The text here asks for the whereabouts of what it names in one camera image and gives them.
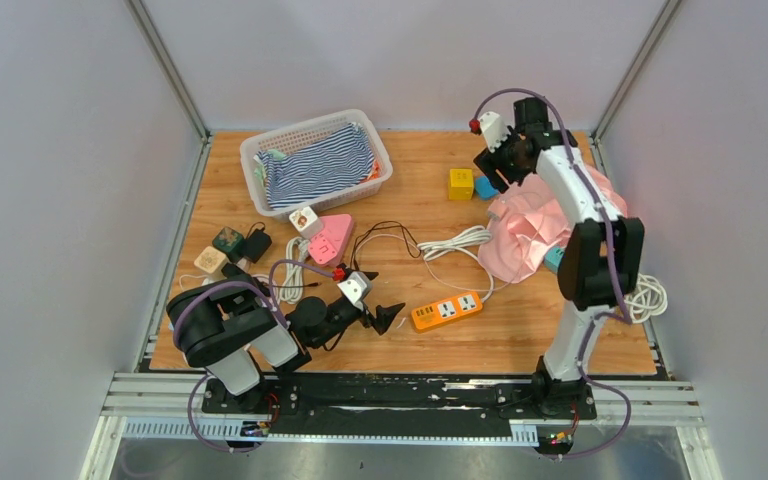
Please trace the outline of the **orange USB power strip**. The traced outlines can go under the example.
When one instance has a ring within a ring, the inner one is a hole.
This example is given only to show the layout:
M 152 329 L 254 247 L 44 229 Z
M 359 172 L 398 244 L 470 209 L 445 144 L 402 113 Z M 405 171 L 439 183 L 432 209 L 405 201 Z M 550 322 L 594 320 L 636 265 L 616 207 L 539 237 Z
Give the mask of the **orange USB power strip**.
M 411 321 L 418 333 L 473 316 L 483 310 L 481 296 L 475 291 L 449 297 L 411 311 Z

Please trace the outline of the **blue plug adapter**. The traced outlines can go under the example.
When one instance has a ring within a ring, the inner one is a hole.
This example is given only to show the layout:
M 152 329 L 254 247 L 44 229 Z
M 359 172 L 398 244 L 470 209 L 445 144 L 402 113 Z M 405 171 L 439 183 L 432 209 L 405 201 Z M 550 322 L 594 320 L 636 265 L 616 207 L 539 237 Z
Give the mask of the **blue plug adapter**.
M 499 191 L 486 176 L 480 176 L 474 180 L 474 189 L 479 198 L 484 201 L 491 200 L 499 195 Z

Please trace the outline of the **yellow cube socket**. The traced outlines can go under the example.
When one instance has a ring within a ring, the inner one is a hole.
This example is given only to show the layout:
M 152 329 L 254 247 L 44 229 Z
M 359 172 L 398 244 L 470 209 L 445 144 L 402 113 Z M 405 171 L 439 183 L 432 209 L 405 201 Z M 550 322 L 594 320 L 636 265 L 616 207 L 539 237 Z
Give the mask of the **yellow cube socket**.
M 449 170 L 447 197 L 449 200 L 470 200 L 474 194 L 474 175 L 471 169 L 453 168 Z

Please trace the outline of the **teal USB power strip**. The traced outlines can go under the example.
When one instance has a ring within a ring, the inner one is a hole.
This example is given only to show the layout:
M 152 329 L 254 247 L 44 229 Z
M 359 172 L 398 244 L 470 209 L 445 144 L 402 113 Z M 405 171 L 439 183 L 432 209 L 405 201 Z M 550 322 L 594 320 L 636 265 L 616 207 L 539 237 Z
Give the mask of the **teal USB power strip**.
M 554 246 L 550 248 L 544 256 L 543 265 L 553 274 L 557 274 L 559 272 L 564 253 L 564 247 Z

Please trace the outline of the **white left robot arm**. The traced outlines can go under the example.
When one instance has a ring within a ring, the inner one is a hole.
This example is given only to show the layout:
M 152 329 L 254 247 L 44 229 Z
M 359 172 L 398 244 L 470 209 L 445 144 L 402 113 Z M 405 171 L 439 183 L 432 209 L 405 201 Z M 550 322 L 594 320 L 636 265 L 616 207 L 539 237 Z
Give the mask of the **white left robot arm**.
M 239 411 L 256 412 L 267 389 L 254 352 L 275 372 L 292 373 L 311 361 L 312 351 L 332 351 L 354 324 L 385 334 L 404 308 L 401 303 L 367 306 L 374 272 L 340 264 L 328 276 L 340 292 L 336 300 L 304 297 L 288 314 L 275 287 L 247 273 L 186 290 L 165 307 L 173 343 L 189 367 L 220 381 Z

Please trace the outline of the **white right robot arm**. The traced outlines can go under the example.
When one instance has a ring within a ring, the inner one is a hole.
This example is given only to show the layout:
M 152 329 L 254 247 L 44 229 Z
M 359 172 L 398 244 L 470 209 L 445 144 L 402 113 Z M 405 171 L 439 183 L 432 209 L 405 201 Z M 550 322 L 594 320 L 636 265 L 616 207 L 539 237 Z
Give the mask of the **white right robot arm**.
M 531 377 L 533 408 L 552 418 L 585 395 L 586 366 L 605 321 L 632 321 L 625 297 L 637 287 L 645 228 L 598 188 L 557 108 L 531 90 L 516 92 L 512 125 L 481 103 L 469 128 L 484 138 L 474 163 L 494 188 L 504 193 L 537 175 L 571 229 L 557 273 L 565 299 L 559 329 Z

